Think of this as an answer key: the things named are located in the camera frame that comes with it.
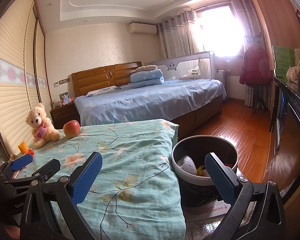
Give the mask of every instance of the bright window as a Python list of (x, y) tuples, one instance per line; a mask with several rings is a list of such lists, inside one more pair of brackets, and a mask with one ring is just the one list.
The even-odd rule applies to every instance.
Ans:
[(216, 56), (240, 54), (244, 30), (229, 6), (218, 7), (198, 15), (204, 50), (213, 50)]

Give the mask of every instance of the sliding closet door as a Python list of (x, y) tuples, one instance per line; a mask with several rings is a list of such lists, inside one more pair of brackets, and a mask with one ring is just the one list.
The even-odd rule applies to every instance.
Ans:
[(47, 75), (45, 68), (45, 59), (44, 59), (44, 35), (42, 33), (39, 21), (36, 24), (35, 31), (35, 45), (34, 45), (34, 59), (35, 59), (35, 72), (37, 77), (39, 96), (41, 102), (43, 103), (47, 117), (51, 119), (51, 100), (48, 90)]
[(30, 103), (25, 78), (25, 36), (33, 0), (15, 0), (0, 20), (0, 135), (8, 154), (30, 142), (25, 123)]
[(30, 11), (28, 25), (26, 29), (25, 40), (25, 70), (26, 84), (29, 95), (30, 107), (34, 107), (39, 103), (37, 82), (34, 74), (34, 32), (37, 19), (33, 10)]

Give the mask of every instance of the wall switch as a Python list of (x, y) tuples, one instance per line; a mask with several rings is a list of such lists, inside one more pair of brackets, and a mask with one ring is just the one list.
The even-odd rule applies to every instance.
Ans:
[(68, 83), (70, 82), (70, 78), (66, 78), (66, 79), (63, 79), (63, 80), (59, 80), (59, 85), (62, 85), (64, 83)]

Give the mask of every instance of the red jacket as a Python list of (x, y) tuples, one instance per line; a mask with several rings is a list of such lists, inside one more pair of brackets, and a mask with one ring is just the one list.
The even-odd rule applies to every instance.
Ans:
[(244, 53), (239, 83), (244, 85), (270, 85), (272, 73), (265, 49), (252, 44)]

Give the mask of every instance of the wooden headboard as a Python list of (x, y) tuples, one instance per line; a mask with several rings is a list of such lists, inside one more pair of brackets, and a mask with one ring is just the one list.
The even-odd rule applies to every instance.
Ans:
[(72, 83), (75, 96), (84, 96), (88, 92), (110, 86), (123, 86), (130, 83), (130, 75), (136, 68), (141, 67), (141, 62), (115, 64), (105, 67), (72, 73)]

